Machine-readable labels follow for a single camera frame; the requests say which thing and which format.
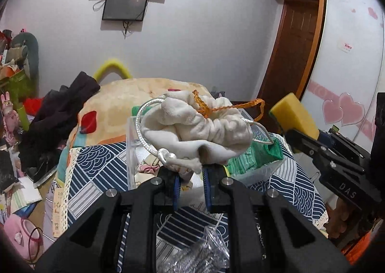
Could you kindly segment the cream drawstring pouch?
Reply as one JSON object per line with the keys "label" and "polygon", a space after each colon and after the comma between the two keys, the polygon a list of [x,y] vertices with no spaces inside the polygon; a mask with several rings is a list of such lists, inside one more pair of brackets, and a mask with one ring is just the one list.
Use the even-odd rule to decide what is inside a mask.
{"label": "cream drawstring pouch", "polygon": [[226,164],[255,141],[252,127],[266,132],[257,119],[242,116],[241,109],[261,99],[234,105],[226,97],[203,96],[198,91],[168,91],[145,102],[135,121],[143,147],[167,169],[190,180],[204,165]]}

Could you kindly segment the yellow sponge doll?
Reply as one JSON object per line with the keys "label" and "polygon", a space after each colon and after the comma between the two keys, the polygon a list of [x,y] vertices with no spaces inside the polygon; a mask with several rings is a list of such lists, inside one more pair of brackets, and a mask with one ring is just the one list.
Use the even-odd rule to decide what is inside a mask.
{"label": "yellow sponge doll", "polygon": [[294,93],[289,93],[279,100],[270,109],[269,116],[284,134],[289,130],[298,130],[315,140],[318,139],[319,129],[315,121]]}

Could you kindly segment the silver glitter mesh bag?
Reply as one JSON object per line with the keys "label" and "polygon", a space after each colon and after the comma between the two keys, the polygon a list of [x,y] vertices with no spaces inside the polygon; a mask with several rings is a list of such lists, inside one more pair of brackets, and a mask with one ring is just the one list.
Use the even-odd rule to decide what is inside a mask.
{"label": "silver glitter mesh bag", "polygon": [[158,266],[157,272],[223,272],[230,268],[230,253],[221,234],[212,226],[191,247],[178,251]]}

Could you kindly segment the floral fabric scrunchie pouch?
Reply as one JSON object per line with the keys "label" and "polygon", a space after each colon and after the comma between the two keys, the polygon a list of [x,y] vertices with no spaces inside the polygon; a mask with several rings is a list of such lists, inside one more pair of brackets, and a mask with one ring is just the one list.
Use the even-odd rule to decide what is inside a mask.
{"label": "floral fabric scrunchie pouch", "polygon": [[137,167],[137,173],[135,174],[136,184],[140,185],[154,176],[157,176],[159,168],[159,159],[152,154],[148,155]]}

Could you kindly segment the green knitted cloth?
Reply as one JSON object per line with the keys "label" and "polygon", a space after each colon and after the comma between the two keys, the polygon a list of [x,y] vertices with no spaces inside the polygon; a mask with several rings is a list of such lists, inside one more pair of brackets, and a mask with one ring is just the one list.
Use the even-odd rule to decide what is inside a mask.
{"label": "green knitted cloth", "polygon": [[262,144],[253,141],[243,154],[228,160],[226,168],[230,175],[243,175],[264,165],[281,161],[283,158],[278,139],[273,138],[273,144]]}

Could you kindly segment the clear plastic storage box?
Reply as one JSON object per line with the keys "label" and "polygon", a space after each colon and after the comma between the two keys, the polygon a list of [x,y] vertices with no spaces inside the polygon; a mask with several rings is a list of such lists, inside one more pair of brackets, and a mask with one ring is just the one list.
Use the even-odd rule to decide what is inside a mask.
{"label": "clear plastic storage box", "polygon": [[[127,172],[128,172],[128,183],[130,189],[137,188],[139,185],[135,182],[135,174],[137,173],[137,167],[150,153],[141,144],[135,129],[136,117],[128,117],[127,120]],[[226,166],[226,173],[228,176],[239,180],[246,186],[253,186],[266,182],[270,177],[277,172],[286,162],[284,157],[281,161],[276,161],[268,165],[264,165],[255,171],[249,171],[243,175],[230,175]],[[180,200],[180,206],[189,205],[192,202],[199,202],[203,200],[203,177],[202,174],[193,174],[191,180],[182,185],[181,191],[182,196]]]}

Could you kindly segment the white sliding wardrobe door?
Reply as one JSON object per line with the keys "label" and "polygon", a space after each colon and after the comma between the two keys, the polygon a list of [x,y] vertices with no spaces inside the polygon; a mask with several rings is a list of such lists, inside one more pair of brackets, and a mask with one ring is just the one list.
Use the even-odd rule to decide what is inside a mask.
{"label": "white sliding wardrobe door", "polygon": [[318,53],[302,104],[318,129],[338,127],[370,151],[384,76],[384,12],[377,0],[326,0]]}

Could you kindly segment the blue white patterned cloth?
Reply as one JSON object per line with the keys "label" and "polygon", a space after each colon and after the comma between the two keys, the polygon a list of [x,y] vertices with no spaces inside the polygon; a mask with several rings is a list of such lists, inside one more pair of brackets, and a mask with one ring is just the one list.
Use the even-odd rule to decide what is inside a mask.
{"label": "blue white patterned cloth", "polygon": [[[292,203],[317,228],[327,221],[326,207],[316,187],[294,159],[284,138],[278,134],[286,162],[270,179],[250,186],[264,192],[276,189]],[[63,172],[65,183],[60,206],[64,212],[63,228],[70,227],[103,192],[110,188],[127,191],[127,161],[124,141],[99,144],[66,150],[70,164]],[[202,201],[181,206],[172,214],[161,214],[156,218],[156,263],[160,265],[179,250],[195,243],[204,233],[206,226],[218,230],[225,242],[228,241],[228,218],[226,214],[210,214]]]}

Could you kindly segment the brown wooden door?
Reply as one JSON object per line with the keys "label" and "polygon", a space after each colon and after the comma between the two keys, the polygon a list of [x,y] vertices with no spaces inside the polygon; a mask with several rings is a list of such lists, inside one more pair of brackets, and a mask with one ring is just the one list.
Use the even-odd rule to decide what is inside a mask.
{"label": "brown wooden door", "polygon": [[285,0],[273,52],[258,93],[270,109],[300,86],[313,44],[318,2]]}

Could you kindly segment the black clothes pile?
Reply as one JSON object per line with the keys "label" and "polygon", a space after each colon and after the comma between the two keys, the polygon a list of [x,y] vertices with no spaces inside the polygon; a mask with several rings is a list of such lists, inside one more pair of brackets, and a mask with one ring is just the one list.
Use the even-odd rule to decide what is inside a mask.
{"label": "black clothes pile", "polygon": [[34,184],[42,183],[56,168],[69,134],[78,124],[78,113],[99,90],[98,82],[82,71],[70,86],[45,95],[18,145],[21,170]]}

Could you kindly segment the pink plush toy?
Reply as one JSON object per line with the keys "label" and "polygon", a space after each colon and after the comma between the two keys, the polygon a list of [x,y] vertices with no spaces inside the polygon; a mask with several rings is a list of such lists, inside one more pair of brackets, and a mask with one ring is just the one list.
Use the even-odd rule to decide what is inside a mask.
{"label": "pink plush toy", "polygon": [[3,227],[7,238],[21,257],[34,262],[42,246],[40,230],[28,219],[11,214]]}

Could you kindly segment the green bottle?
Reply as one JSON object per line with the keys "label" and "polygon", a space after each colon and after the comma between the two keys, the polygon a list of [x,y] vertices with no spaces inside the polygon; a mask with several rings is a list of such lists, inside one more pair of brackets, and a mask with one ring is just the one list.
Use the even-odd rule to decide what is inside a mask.
{"label": "green bottle", "polygon": [[28,131],[29,130],[29,119],[27,117],[27,113],[25,110],[25,107],[22,103],[17,104],[16,111],[19,116],[19,123],[23,131]]}

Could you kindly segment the green cardboard box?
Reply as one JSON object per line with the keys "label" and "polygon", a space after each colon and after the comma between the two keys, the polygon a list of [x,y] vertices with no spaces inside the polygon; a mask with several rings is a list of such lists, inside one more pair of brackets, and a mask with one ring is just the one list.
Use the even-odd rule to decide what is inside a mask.
{"label": "green cardboard box", "polygon": [[10,101],[14,103],[24,102],[36,94],[34,82],[26,75],[25,70],[15,73],[11,77],[1,80],[1,93],[9,93]]}

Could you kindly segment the grey green plush toy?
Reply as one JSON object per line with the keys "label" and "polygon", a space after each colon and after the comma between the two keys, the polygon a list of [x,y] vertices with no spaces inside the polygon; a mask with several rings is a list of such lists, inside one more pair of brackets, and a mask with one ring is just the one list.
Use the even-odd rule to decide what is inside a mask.
{"label": "grey green plush toy", "polygon": [[39,45],[33,34],[21,32],[13,38],[6,54],[5,63],[9,62],[15,64],[19,71],[25,70],[35,84],[36,96],[39,89]]}

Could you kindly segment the small wall monitor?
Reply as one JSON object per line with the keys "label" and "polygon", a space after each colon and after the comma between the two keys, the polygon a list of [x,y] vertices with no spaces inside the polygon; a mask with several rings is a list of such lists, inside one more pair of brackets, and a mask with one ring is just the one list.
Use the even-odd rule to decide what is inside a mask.
{"label": "small wall monitor", "polygon": [[105,0],[103,21],[143,21],[148,0]]}

